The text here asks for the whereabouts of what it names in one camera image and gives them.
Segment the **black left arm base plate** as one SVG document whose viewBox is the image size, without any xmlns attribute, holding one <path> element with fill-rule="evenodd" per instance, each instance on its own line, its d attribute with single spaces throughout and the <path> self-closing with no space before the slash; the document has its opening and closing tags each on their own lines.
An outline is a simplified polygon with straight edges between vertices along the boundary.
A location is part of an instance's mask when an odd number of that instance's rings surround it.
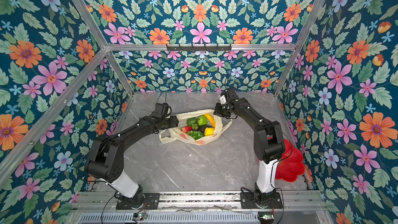
<svg viewBox="0 0 398 224">
<path fill-rule="evenodd" d="M 117 210 L 155 210 L 160 203 L 159 193 L 138 193 L 132 198 L 117 197 Z"/>
</svg>

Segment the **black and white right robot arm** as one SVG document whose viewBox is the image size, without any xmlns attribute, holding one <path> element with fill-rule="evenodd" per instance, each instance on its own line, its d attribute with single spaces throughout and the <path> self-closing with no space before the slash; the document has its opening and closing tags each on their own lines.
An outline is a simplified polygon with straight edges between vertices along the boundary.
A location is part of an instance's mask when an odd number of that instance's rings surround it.
<svg viewBox="0 0 398 224">
<path fill-rule="evenodd" d="M 260 161 L 259 175 L 253 192 L 254 202 L 259 207 L 270 205 L 277 200 L 276 172 L 285 152 L 284 134 L 280 123 L 263 117 L 245 98 L 240 98 L 233 88 L 221 93 L 214 114 L 226 119 L 232 119 L 234 114 L 253 130 L 254 152 Z"/>
</svg>

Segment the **cream plastic bag with fruit print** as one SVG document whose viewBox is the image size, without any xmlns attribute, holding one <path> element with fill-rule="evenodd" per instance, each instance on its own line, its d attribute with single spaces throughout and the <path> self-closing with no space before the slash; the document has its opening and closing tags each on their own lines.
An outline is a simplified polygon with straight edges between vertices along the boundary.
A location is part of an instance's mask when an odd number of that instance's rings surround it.
<svg viewBox="0 0 398 224">
<path fill-rule="evenodd" d="M 190 137 L 187 133 L 182 132 L 182 128 L 187 126 L 187 119 L 195 117 L 197 118 L 198 116 L 204 115 L 204 114 L 210 114 L 213 116 L 216 126 L 214 134 L 211 136 L 205 136 L 199 140 L 194 140 L 192 137 Z M 216 141 L 218 138 L 221 137 L 221 135 L 232 125 L 232 121 L 228 121 L 226 124 L 223 124 L 221 117 L 218 117 L 213 114 L 213 110 L 199 110 L 199 111 L 194 111 L 194 112 L 188 112 L 188 113 L 182 113 L 176 115 L 179 124 L 178 127 L 176 128 L 170 128 L 168 129 L 170 135 L 169 137 L 163 136 L 164 131 L 161 131 L 159 134 L 159 139 L 163 144 L 170 143 L 173 141 L 182 141 L 187 144 L 195 144 L 195 145 L 205 145 L 208 143 L 211 143 L 213 141 Z M 192 131 L 200 131 L 200 126 L 198 124 L 194 124 L 191 126 Z"/>
</svg>

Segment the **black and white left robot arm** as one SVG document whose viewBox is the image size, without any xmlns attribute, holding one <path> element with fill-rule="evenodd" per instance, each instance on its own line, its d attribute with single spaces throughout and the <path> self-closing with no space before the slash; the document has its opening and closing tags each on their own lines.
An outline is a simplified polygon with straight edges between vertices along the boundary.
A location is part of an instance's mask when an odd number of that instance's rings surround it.
<svg viewBox="0 0 398 224">
<path fill-rule="evenodd" d="M 108 183 L 122 205 L 138 209 L 145 201 L 143 187 L 125 172 L 124 153 L 146 136 L 177 127 L 179 121 L 171 112 L 167 103 L 157 103 L 151 115 L 140 118 L 136 124 L 119 133 L 100 136 L 94 141 L 85 171 Z"/>
</svg>

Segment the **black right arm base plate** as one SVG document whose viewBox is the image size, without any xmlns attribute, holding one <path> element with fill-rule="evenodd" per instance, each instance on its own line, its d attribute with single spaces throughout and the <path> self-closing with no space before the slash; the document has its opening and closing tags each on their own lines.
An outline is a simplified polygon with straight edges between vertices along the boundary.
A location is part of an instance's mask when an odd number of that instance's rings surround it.
<svg viewBox="0 0 398 224">
<path fill-rule="evenodd" d="M 284 207 L 281 195 L 276 190 L 266 194 L 258 190 L 254 192 L 242 190 L 240 203 L 243 209 L 282 209 Z"/>
</svg>

